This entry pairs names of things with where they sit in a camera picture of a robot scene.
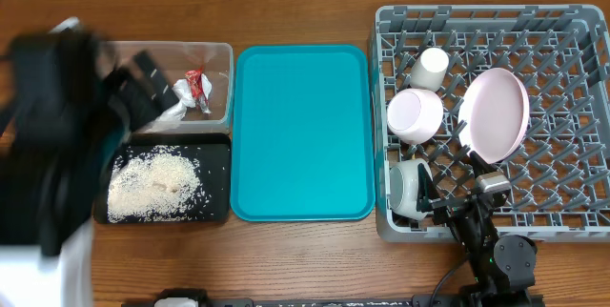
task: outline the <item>wooden table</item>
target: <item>wooden table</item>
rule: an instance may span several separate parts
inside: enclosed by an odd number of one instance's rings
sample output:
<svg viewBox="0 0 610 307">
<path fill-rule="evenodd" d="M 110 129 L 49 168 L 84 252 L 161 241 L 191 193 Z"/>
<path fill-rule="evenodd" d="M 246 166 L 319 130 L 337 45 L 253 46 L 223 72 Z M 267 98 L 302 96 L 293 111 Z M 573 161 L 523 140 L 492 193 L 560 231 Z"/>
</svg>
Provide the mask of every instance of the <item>wooden table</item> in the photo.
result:
<svg viewBox="0 0 610 307">
<path fill-rule="evenodd" d="M 364 51 L 378 7 L 392 4 L 583 4 L 610 0 L 0 0 L 0 46 L 69 16 L 117 40 L 252 45 L 349 43 Z M 0 80 L 0 103 L 10 82 Z M 456 244 L 391 244 L 375 215 L 359 222 L 96 226 L 97 306 L 201 287 L 212 297 L 409 297 L 430 293 L 461 257 Z M 548 306 L 610 305 L 610 245 L 541 244 L 535 294 Z M 463 267 L 443 288 L 473 281 Z"/>
</svg>

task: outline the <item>teal tray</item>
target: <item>teal tray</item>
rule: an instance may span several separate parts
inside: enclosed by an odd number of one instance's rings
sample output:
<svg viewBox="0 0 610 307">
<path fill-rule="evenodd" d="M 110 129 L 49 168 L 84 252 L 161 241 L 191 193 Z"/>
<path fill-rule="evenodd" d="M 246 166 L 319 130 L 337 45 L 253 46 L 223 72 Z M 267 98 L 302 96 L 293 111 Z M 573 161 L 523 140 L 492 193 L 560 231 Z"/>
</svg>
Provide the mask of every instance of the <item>teal tray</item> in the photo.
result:
<svg viewBox="0 0 610 307">
<path fill-rule="evenodd" d="M 248 221 L 357 220 L 375 205 L 367 60 L 261 46 L 237 60 L 231 206 Z"/>
</svg>

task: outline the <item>dish rack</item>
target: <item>dish rack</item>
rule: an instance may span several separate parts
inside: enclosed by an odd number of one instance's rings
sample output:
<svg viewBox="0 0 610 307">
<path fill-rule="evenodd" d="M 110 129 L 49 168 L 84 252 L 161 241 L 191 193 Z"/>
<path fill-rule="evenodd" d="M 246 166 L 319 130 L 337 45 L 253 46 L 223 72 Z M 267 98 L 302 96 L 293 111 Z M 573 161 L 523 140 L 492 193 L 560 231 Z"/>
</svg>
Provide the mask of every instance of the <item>dish rack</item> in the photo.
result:
<svg viewBox="0 0 610 307">
<path fill-rule="evenodd" d="M 466 195 L 475 180 L 458 141 L 462 96 L 479 74 L 501 67 L 526 87 L 530 120 L 521 145 L 495 164 L 513 185 L 506 205 L 494 214 L 498 232 L 546 241 L 610 241 L 609 43 L 595 6 L 380 8 L 370 44 L 379 235 L 394 242 L 454 241 L 430 217 L 417 222 L 392 213 L 389 170 L 420 157 L 442 194 Z M 408 86 L 410 69 L 428 47 L 450 57 L 438 91 L 444 118 L 433 139 L 408 146 L 388 132 L 386 108 Z"/>
</svg>

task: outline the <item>clear plastic container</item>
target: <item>clear plastic container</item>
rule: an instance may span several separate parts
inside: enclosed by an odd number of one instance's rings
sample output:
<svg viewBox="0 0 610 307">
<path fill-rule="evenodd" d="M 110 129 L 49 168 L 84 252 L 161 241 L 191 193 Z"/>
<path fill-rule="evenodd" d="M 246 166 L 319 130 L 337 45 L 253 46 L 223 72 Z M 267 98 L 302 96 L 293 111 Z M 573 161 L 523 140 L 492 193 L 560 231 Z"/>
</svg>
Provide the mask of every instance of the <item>clear plastic container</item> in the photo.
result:
<svg viewBox="0 0 610 307">
<path fill-rule="evenodd" d="M 225 43 L 176 41 L 113 41 L 121 65 L 134 68 L 132 57 L 147 51 L 169 83 L 173 85 L 191 70 L 203 72 L 212 82 L 209 107 L 205 114 L 199 107 L 189 108 L 182 121 L 154 121 L 140 133 L 228 133 L 233 114 L 233 49 Z"/>
</svg>

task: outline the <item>white cup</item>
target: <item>white cup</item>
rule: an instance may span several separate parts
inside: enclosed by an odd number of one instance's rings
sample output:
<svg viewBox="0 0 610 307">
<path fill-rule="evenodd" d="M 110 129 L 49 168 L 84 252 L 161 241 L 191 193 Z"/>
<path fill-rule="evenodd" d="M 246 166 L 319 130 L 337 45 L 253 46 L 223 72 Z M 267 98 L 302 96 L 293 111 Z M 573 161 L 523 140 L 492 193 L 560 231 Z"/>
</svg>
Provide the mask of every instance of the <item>white cup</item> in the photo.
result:
<svg viewBox="0 0 610 307">
<path fill-rule="evenodd" d="M 397 163 L 390 169 L 390 208 L 394 213 L 413 220 L 423 220 L 428 213 L 417 210 L 419 178 L 417 166 L 423 164 L 432 177 L 430 167 L 423 159 L 413 159 Z"/>
<path fill-rule="evenodd" d="M 413 88 L 436 92 L 442 85 L 448 66 L 449 56 L 445 51 L 429 48 L 419 56 L 413 65 L 409 85 Z"/>
<path fill-rule="evenodd" d="M 442 101 L 434 92 L 406 89 L 388 105 L 388 128 L 407 144 L 430 139 L 442 122 Z"/>
</svg>

